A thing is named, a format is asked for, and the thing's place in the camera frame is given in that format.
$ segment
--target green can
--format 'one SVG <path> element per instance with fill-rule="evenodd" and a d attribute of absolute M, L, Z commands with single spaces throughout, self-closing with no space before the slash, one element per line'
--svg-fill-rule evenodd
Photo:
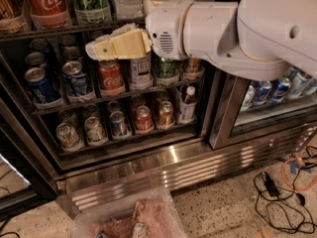
<path fill-rule="evenodd" d="M 176 71 L 176 60 L 159 58 L 157 64 L 158 78 L 172 78 Z"/>

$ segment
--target pepsi can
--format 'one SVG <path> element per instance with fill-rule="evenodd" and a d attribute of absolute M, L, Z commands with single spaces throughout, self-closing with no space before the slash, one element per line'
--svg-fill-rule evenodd
<path fill-rule="evenodd" d="M 286 95 L 286 92 L 290 88 L 290 85 L 291 82 L 287 77 L 279 78 L 275 83 L 275 88 L 270 100 L 275 103 L 282 101 Z"/>
<path fill-rule="evenodd" d="M 253 99 L 253 104 L 255 106 L 260 106 L 265 104 L 267 97 L 271 91 L 272 84 L 270 81 L 259 81 L 256 82 L 256 93 Z"/>
<path fill-rule="evenodd" d="M 34 97 L 40 104 L 47 104 L 59 99 L 58 91 L 53 88 L 52 81 L 41 67 L 33 67 L 25 73 L 25 79 Z"/>
<path fill-rule="evenodd" d="M 88 94 L 87 74 L 79 61 L 69 61 L 62 67 L 68 95 L 82 96 Z"/>

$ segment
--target glass door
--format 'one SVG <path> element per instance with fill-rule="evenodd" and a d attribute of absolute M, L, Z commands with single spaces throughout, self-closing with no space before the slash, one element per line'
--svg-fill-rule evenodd
<path fill-rule="evenodd" d="M 210 144 L 217 149 L 316 121 L 316 88 L 293 66 L 273 81 L 227 75 Z"/>

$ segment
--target silver can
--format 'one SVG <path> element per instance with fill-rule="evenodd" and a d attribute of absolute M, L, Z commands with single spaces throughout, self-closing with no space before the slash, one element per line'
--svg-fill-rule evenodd
<path fill-rule="evenodd" d="M 130 61 L 131 83 L 147 83 L 151 80 L 151 53 L 142 59 L 132 59 Z"/>
<path fill-rule="evenodd" d="M 249 85 L 248 91 L 245 95 L 245 99 L 242 102 L 242 106 L 241 106 L 240 111 L 245 111 L 251 106 L 251 102 L 252 102 L 255 94 L 256 94 L 255 88 L 253 86 Z"/>
<path fill-rule="evenodd" d="M 80 142 L 78 131 L 69 123 L 61 123 L 56 128 L 56 136 L 64 148 L 76 147 Z"/>
<path fill-rule="evenodd" d="M 293 80 L 291 81 L 291 87 L 286 95 L 287 99 L 296 99 L 300 96 L 301 92 L 312 81 L 313 77 L 306 72 L 299 70 Z"/>
<path fill-rule="evenodd" d="M 97 117 L 89 117 L 85 121 L 85 131 L 89 146 L 101 145 L 106 141 L 106 132 Z"/>
<path fill-rule="evenodd" d="M 58 112 L 60 123 L 69 123 L 75 128 L 79 128 L 79 120 L 75 112 L 72 110 L 61 110 Z"/>
<path fill-rule="evenodd" d="M 82 116 L 84 120 L 87 120 L 89 117 L 97 117 L 101 120 L 101 113 L 96 104 L 88 104 L 82 108 Z"/>

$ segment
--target floor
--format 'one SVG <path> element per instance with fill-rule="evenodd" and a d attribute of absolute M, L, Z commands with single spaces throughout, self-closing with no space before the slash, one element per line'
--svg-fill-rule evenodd
<path fill-rule="evenodd" d="M 309 145 L 317 146 L 317 137 Z M 302 233 L 292 235 L 277 231 L 270 228 L 256 213 L 255 204 L 258 193 L 254 187 L 254 177 L 261 172 L 267 172 L 278 187 L 288 188 L 281 178 L 281 165 L 281 161 L 275 161 L 263 167 L 249 168 L 230 176 L 208 180 L 174 191 L 172 193 L 173 201 L 188 237 L 317 237 L 317 230 L 310 235 Z M 289 179 L 294 179 L 295 174 L 290 171 L 291 166 L 287 165 L 285 173 Z M 314 180 L 316 175 L 317 169 L 302 172 L 296 185 L 304 187 Z M 264 188 L 261 180 L 259 186 Z M 282 192 L 280 188 L 279 191 L 281 196 L 287 194 L 287 192 Z M 306 208 L 317 223 L 317 184 L 301 193 L 305 196 Z M 296 201 L 295 196 L 288 200 L 287 203 L 304 212 L 303 207 Z M 261 201 L 259 206 L 261 211 L 264 212 L 266 203 Z M 300 221 L 297 213 L 292 210 L 287 212 L 291 215 L 292 223 Z M 285 226 L 286 219 L 280 208 L 271 208 L 270 216 L 275 225 Z M 70 238 L 72 237 L 72 230 L 73 221 L 55 202 L 51 202 L 13 218 L 5 227 L 3 233 L 18 232 L 21 238 Z M 7 235 L 5 237 L 16 238 L 17 236 Z"/>

